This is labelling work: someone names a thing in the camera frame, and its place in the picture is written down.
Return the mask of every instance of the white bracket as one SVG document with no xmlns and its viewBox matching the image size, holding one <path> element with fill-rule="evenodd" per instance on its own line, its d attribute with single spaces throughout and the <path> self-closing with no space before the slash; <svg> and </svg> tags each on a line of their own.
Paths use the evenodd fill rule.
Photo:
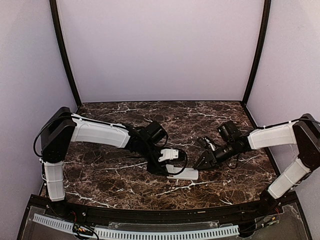
<svg viewBox="0 0 320 240">
<path fill-rule="evenodd" d="M 179 157 L 179 151 L 176 149 L 162 149 L 161 150 L 162 156 L 159 157 L 159 162 L 163 162 L 165 160 L 173 160 Z"/>
<path fill-rule="evenodd" d="M 171 164 L 165 165 L 166 170 L 168 173 L 178 173 L 181 171 L 182 167 L 176 167 Z M 198 170 L 195 170 L 193 168 L 185 168 L 182 173 L 178 175 L 171 175 L 167 176 L 168 179 L 180 179 L 180 180 L 193 180 L 196 181 L 199 178 L 199 172 Z"/>
</svg>

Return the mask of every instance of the white backdrop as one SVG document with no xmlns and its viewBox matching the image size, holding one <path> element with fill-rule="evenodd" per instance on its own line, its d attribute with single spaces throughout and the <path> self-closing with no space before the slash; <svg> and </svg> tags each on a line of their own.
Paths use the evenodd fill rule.
<svg viewBox="0 0 320 240">
<path fill-rule="evenodd" d="M 320 120 L 320 2 L 272 1 L 269 23 L 248 108 L 257 124 L 310 113 Z M 299 151 L 273 147 L 283 171 Z M 313 239 L 320 239 L 320 169 L 297 187 Z"/>
<path fill-rule="evenodd" d="M 241 100 L 263 3 L 59 0 L 81 100 Z"/>
</svg>

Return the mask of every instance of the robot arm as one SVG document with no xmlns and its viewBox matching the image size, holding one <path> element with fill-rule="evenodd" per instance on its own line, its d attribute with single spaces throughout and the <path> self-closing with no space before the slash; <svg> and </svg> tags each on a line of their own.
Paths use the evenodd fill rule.
<svg viewBox="0 0 320 240">
<path fill-rule="evenodd" d="M 48 195 L 53 202 L 65 199 L 63 160 L 70 142 L 106 144 L 137 152 L 147 159 L 147 171 L 151 174 L 170 179 L 198 179 L 197 170 L 186 168 L 188 160 L 184 151 L 157 145 L 164 137 L 168 138 L 168 134 L 156 121 L 146 127 L 133 127 L 82 117 L 71 113 L 69 108 L 62 107 L 42 128 L 37 138 L 39 136 L 41 155 L 36 154 L 41 157 Z M 184 167 L 174 167 L 168 164 L 170 160 L 184 160 Z"/>
<path fill-rule="evenodd" d="M 193 168 L 208 170 L 239 153 L 278 145 L 297 145 L 299 155 L 294 162 L 260 194 L 259 212 L 266 214 L 278 204 L 280 197 L 320 166 L 320 126 L 316 122 L 310 114 L 304 114 L 293 122 L 242 134 L 232 121 L 228 121 L 218 128 L 227 144 L 217 147 L 208 138 L 204 139 L 207 150 Z"/>
</svg>

